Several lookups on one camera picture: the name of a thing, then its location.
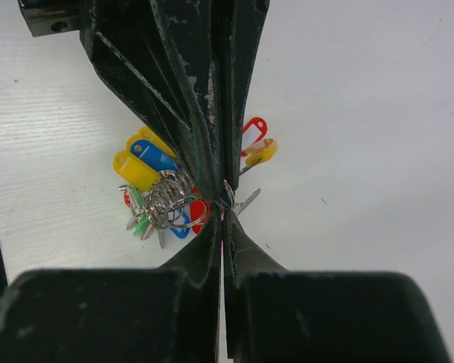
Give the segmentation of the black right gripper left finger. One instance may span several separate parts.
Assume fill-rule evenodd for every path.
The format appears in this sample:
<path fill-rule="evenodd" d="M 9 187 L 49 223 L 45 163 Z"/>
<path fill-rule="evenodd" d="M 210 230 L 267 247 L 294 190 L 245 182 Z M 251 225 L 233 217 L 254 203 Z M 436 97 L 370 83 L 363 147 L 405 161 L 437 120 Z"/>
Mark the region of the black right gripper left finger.
<path fill-rule="evenodd" d="M 0 362 L 216 362 L 222 223 L 158 268 L 36 269 L 0 302 Z"/>

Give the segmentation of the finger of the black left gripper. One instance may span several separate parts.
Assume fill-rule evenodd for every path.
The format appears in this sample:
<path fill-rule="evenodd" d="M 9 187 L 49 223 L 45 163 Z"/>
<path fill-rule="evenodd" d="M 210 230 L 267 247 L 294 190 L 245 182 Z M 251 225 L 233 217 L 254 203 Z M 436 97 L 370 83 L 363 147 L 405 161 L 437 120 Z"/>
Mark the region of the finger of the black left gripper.
<path fill-rule="evenodd" d="M 177 156 L 201 195 L 223 193 L 209 1 L 82 1 L 80 40 L 101 81 Z"/>
<path fill-rule="evenodd" d="M 212 42 L 219 87 L 223 179 L 236 189 L 240 178 L 244 111 L 268 1 L 214 1 Z"/>

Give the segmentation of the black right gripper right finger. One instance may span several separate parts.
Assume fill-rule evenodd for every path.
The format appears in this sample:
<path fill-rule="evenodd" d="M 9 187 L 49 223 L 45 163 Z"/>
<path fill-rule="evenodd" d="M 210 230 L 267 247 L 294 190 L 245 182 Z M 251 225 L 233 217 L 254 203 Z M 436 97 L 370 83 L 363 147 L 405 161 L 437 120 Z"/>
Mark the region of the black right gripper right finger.
<path fill-rule="evenodd" d="M 236 362 L 448 362 L 428 300 L 392 271 L 289 271 L 228 213 L 226 342 Z"/>

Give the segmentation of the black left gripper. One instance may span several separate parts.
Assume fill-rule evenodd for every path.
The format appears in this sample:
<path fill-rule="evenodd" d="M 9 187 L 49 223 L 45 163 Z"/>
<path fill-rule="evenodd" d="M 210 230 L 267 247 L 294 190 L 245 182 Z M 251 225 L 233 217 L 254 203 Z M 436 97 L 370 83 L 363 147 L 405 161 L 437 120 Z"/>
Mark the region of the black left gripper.
<path fill-rule="evenodd" d="M 20 12 L 33 37 L 78 31 L 89 28 L 89 11 L 95 4 L 86 0 L 20 0 Z"/>

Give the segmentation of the metal keyring with coloured keys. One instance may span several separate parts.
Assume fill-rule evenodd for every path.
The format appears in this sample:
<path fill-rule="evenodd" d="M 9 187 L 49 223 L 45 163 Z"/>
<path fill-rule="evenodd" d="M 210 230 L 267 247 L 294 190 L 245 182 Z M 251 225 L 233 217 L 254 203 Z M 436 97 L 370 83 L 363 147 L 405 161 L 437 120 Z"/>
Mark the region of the metal keyring with coloured keys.
<path fill-rule="evenodd" d="M 277 153 L 278 142 L 266 137 L 268 130 L 268 123 L 261 117 L 254 117 L 243 126 L 244 167 L 240 175 Z M 147 240 L 157 233 L 163 248 L 166 231 L 179 239 L 187 238 L 191 230 L 200 233 L 210 214 L 210 202 L 201 196 L 173 150 L 150 128 L 140 128 L 127 140 L 126 148 L 113 158 L 113 170 L 127 182 L 118 190 L 131 213 L 126 230 L 134 236 Z M 237 216 L 261 193 L 261 188 L 257 188 L 245 201 L 235 202 L 232 189 L 226 182 L 224 186 L 227 190 L 214 204 L 221 212 L 230 209 Z"/>

